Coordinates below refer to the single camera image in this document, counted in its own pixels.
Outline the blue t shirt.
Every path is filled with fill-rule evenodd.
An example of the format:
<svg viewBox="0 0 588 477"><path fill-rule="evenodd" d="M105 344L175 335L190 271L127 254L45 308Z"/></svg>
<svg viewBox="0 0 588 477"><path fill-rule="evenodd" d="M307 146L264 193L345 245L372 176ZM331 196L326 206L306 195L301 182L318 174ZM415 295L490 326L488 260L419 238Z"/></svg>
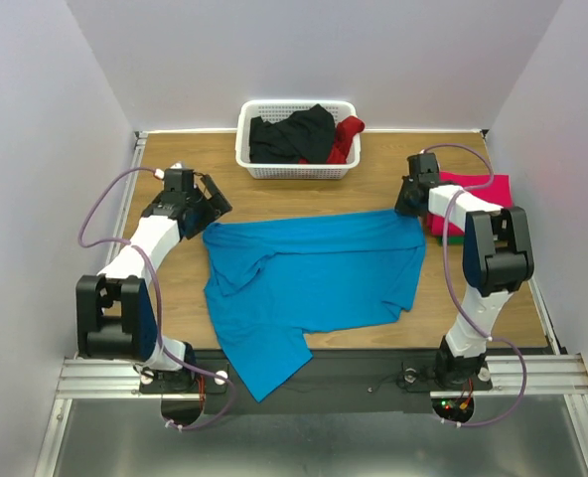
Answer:
<svg viewBox="0 0 588 477"><path fill-rule="evenodd" d="M396 322L412 308L426 244L393 210L214 223L203 233L209 315L256 401L312 358L306 335Z"/></svg>

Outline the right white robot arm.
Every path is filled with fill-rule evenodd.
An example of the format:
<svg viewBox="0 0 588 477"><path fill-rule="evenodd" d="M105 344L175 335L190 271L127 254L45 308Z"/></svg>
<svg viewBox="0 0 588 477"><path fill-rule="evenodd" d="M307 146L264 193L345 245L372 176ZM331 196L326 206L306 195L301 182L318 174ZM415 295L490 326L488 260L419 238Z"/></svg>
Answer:
<svg viewBox="0 0 588 477"><path fill-rule="evenodd" d="M498 340L493 329L499 314L533 275L527 216L520 207L478 198L476 186L443 180L431 151L411 155L407 163L395 210L410 217L439 216L446 227L464 233L462 269L467 287L463 299L452 297L458 314L433 364L435 383L455 388L479 374L487 344Z"/></svg>

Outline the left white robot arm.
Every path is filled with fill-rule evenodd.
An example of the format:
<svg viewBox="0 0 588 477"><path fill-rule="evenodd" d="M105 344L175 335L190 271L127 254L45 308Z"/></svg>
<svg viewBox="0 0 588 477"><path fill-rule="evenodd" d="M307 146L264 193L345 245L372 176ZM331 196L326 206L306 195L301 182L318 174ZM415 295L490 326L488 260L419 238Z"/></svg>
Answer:
<svg viewBox="0 0 588 477"><path fill-rule="evenodd" d="M197 375L221 386L227 372L198 368L189 344L163 335L157 271L176 245L203 232L232 206L208 174L181 163L152 173L162 188L142 211L132 237L116 238L117 256L76 284L77 349L85 358L123 360L163 372L177 392L189 390Z"/></svg>

